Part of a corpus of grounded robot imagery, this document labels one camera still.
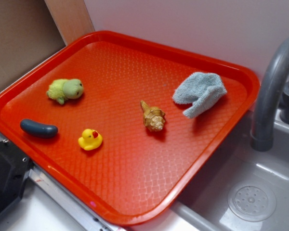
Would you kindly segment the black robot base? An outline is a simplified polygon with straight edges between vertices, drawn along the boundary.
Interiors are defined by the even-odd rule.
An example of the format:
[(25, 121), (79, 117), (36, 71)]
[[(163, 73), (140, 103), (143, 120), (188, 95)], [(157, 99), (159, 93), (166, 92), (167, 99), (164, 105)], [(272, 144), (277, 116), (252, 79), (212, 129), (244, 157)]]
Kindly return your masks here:
[(0, 141), (0, 217), (22, 200), (32, 161), (12, 141)]

